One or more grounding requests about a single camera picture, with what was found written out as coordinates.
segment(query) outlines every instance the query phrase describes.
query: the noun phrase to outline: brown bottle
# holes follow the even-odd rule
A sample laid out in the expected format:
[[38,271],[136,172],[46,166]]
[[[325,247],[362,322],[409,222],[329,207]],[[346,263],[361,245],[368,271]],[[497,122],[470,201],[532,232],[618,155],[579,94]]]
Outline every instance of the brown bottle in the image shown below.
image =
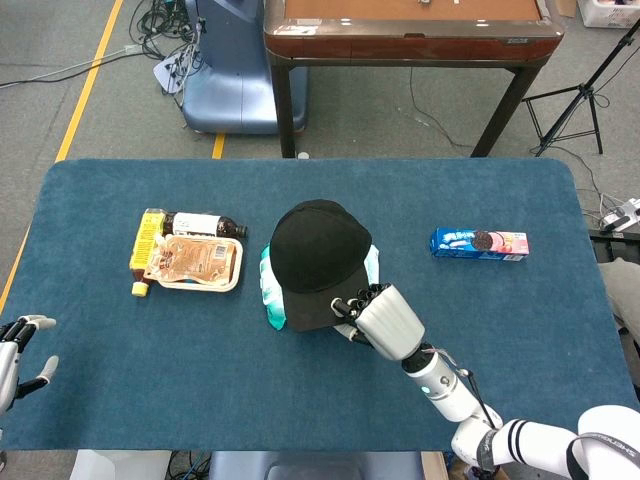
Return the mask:
[[212,235],[214,237],[245,238],[247,227],[229,217],[202,213],[169,212],[162,229],[163,235]]

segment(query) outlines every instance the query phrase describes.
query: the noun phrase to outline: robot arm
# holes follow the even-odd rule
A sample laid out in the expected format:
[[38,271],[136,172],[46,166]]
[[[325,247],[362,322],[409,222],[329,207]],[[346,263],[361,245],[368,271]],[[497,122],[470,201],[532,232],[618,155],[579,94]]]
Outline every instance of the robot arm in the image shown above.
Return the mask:
[[[347,320],[337,328],[340,333],[350,340],[360,335],[383,357],[400,361],[436,409],[447,420],[460,424],[451,442],[454,452],[465,463],[488,473],[488,478],[497,466],[514,461],[565,478],[586,479],[585,470],[594,480],[611,478],[612,472],[616,478],[640,474],[637,412],[603,406],[582,415],[581,433],[606,431],[608,435],[579,437],[563,428],[524,420],[503,425],[500,416],[482,402],[473,374],[458,367],[446,351],[423,343],[424,325],[395,287],[372,285],[358,292],[357,298],[334,299],[331,308]],[[461,377],[469,379],[475,395]]]
[[0,327],[0,415],[20,399],[48,385],[58,367],[58,357],[49,357],[36,378],[18,384],[20,357],[31,337],[38,330],[52,328],[56,324],[53,318],[44,315],[25,315],[17,321]]

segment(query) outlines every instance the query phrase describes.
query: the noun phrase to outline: table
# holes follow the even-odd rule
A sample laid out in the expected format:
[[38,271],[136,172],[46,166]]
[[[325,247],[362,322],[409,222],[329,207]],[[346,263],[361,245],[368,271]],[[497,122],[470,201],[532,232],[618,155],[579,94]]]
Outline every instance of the table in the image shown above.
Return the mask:
[[489,154],[560,43],[553,0],[266,0],[265,44],[283,157],[295,157],[297,66],[505,68],[514,74],[472,156]]
[[[433,451],[444,420],[396,363],[332,329],[273,330],[260,251],[302,200],[340,202],[372,233],[426,338],[476,373],[506,419],[575,428],[634,405],[569,170],[553,160],[78,160],[47,174],[3,321],[58,320],[22,359],[54,382],[2,417],[6,449]],[[228,294],[130,295],[147,207],[249,227]],[[519,263],[434,258],[437,226],[525,231]]]

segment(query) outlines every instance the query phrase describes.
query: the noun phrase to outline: concrete floor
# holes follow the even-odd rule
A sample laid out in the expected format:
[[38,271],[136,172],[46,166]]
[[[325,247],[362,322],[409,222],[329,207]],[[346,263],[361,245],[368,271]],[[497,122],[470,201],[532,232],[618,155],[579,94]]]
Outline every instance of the concrete floor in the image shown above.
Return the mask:
[[[107,53],[131,43],[127,28],[136,4],[124,1]],[[0,2],[0,83],[93,58],[111,7],[112,2],[99,0]],[[579,14],[577,19],[563,21],[566,36],[532,94],[586,80],[622,35],[620,30],[587,29]],[[623,52],[616,65],[632,48]],[[68,158],[211,158],[213,135],[183,128],[173,101],[160,94],[153,65],[136,57],[100,69]],[[593,138],[562,143],[590,165],[602,191],[623,199],[640,196],[639,75],[640,55],[602,92],[611,99],[608,109],[599,110],[604,155],[595,153]],[[84,79],[0,90],[0,285],[8,277],[42,177],[53,164]],[[306,131],[298,136],[299,149],[314,158],[468,155],[471,149],[451,147],[431,121],[413,109],[408,79],[407,68],[313,69],[310,117]],[[509,79],[510,74],[502,70],[418,69],[414,87],[420,108],[436,116],[456,141],[472,145]],[[540,102],[537,108],[543,125],[549,125],[568,100],[556,97]],[[582,107],[569,130],[588,128],[589,121],[588,110]],[[528,113],[521,107],[493,155],[530,156],[536,140]],[[232,135],[226,139],[225,158],[277,156],[276,137]],[[583,207],[597,209],[598,198],[589,191],[586,168],[560,150],[549,150],[547,156],[569,165],[577,188],[586,189],[579,190]],[[72,463],[73,452],[12,452],[0,478],[68,478]],[[541,478],[535,473],[513,475]]]

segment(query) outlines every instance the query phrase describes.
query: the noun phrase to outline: table leg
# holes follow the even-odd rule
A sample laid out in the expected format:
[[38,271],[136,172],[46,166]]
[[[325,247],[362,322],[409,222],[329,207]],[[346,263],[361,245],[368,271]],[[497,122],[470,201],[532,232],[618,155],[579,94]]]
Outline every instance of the table leg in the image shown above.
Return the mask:
[[520,101],[524,98],[527,90],[529,90],[538,75],[540,68],[542,67],[521,67],[511,70],[515,73],[515,77],[511,80],[509,88],[507,88],[491,120],[489,120],[484,129],[482,137],[478,140],[476,148],[471,154],[472,157],[486,157],[489,155],[504,127],[509,123],[511,116],[520,105]]
[[280,150],[283,158],[295,158],[296,142],[293,138],[293,104],[291,102],[289,67],[272,65],[271,82],[273,84],[273,98],[276,102]]

